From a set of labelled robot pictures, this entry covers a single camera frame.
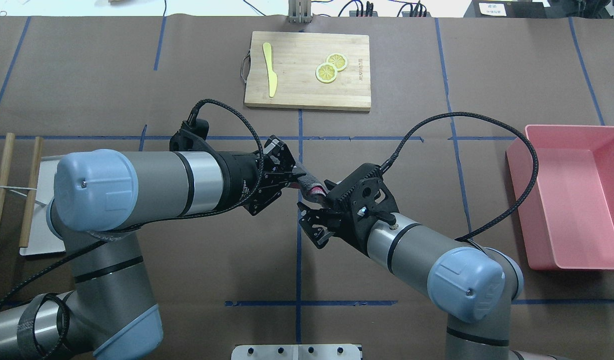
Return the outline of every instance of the wooden dowel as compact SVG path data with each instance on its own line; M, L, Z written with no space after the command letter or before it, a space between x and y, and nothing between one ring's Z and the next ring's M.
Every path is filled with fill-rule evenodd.
M29 175L29 187L36 189L38 187L38 177L40 176L40 162L42 161L42 137L35 138L33 145L33 162L31 165L31 173ZM25 204L25 216L23 217L23 226L20 230L20 247L29 247L29 237L31 235L31 223L33 220L33 210L35 209L35 196L37 190L29 190L27 201Z
M11 161L14 157L15 140L16 135L8 132L5 138L5 149L2 152L2 161L0 162L0 221L2 220L2 209L5 205L5 195L7 194L7 189L2 187L7 186L7 182L9 182L9 170L11 169Z

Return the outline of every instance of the pink plastic container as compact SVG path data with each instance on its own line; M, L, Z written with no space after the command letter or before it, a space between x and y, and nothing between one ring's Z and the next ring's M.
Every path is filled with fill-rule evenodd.
M518 209L534 270L614 270L614 126L527 125L538 182ZM513 191L531 176L516 139L506 151Z

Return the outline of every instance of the lemon slice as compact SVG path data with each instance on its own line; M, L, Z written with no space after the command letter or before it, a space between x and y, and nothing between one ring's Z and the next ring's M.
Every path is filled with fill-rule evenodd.
M346 69L348 61L345 55L340 54L339 52L334 52L327 57L327 62L333 64L336 67L336 70L343 71Z
M316 68L316 78L321 83L329 84L338 76L338 70L331 63L322 63L319 64Z

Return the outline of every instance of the yellow knife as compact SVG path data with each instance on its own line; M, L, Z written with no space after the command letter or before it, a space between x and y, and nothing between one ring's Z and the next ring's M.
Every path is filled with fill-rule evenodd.
M271 44L263 43L263 52L265 53L265 61L267 63L267 76L269 78L269 98L275 96L275 90L278 87L278 75L273 72Z

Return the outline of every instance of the metal bracket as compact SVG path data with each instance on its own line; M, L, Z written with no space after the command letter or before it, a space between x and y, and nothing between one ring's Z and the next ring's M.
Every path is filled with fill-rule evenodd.
M289 0L289 22L311 23L311 0Z
M231 360L362 360L358 344L240 345Z

